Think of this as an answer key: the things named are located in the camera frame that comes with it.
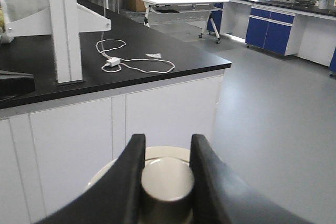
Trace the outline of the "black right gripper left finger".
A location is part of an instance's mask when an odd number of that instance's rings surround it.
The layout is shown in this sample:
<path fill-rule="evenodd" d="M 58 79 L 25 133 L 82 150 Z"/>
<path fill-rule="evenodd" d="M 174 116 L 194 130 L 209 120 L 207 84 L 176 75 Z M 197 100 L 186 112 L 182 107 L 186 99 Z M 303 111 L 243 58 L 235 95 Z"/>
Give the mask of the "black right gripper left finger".
<path fill-rule="evenodd" d="M 137 223 L 145 150 L 145 135 L 132 135 L 119 158 L 93 186 L 38 223 Z"/>

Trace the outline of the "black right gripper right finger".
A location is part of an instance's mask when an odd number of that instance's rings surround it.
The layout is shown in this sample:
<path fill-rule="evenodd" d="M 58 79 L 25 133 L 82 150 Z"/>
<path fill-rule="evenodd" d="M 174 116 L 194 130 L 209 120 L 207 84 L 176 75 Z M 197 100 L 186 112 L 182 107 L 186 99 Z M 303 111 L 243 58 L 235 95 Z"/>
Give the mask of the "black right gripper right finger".
<path fill-rule="evenodd" d="M 308 223 L 244 182 L 203 135 L 192 135 L 190 168 L 195 223 Z"/>

